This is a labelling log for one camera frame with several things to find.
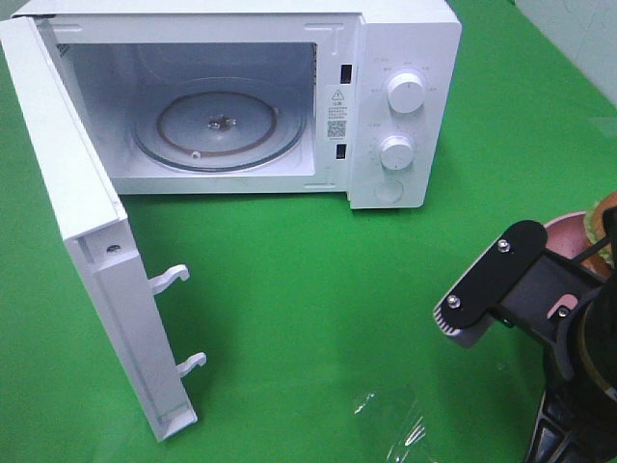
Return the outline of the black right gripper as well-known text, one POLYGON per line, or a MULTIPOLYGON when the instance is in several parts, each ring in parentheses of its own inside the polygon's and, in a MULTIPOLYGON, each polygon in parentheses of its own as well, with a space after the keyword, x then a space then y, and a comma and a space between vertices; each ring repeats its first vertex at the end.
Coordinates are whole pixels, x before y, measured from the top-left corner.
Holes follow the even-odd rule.
POLYGON ((548 377, 575 377, 575 328, 607 280, 581 264, 544 251, 496 303, 496 317, 540 342, 547 356, 548 377))

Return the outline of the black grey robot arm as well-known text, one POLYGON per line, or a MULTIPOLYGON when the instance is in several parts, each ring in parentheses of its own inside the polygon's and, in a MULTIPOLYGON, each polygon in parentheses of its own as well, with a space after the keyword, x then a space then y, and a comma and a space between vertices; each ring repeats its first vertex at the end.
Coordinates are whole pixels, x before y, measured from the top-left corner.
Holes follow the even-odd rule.
POLYGON ((543 252, 500 300, 544 347, 546 386, 527 462, 616 456, 616 278, 543 252))

